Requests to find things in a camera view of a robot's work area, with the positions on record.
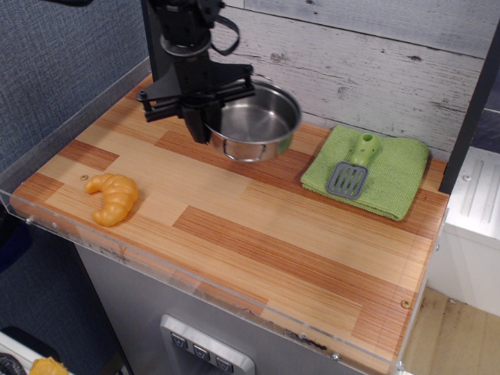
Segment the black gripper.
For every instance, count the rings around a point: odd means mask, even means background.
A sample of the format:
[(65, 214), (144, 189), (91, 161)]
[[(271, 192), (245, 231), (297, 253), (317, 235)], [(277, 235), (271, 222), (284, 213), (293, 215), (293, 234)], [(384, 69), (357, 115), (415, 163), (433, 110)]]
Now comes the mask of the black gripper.
[(219, 63), (207, 55), (175, 58), (167, 73), (139, 91), (148, 122), (171, 116), (184, 118), (193, 140), (210, 141), (222, 123), (226, 103), (254, 94), (253, 67)]

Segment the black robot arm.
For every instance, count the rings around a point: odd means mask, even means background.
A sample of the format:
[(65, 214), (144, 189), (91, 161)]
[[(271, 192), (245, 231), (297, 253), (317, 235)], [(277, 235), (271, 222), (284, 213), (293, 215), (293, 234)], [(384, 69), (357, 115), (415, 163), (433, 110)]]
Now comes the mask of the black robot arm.
[(159, 44), (171, 58), (158, 80), (137, 94), (148, 122), (178, 116), (193, 140), (204, 144), (221, 123), (222, 108), (254, 94), (248, 64), (223, 64), (209, 50), (227, 56), (240, 41), (238, 26), (220, 15), (222, 1), (150, 1), (159, 21)]

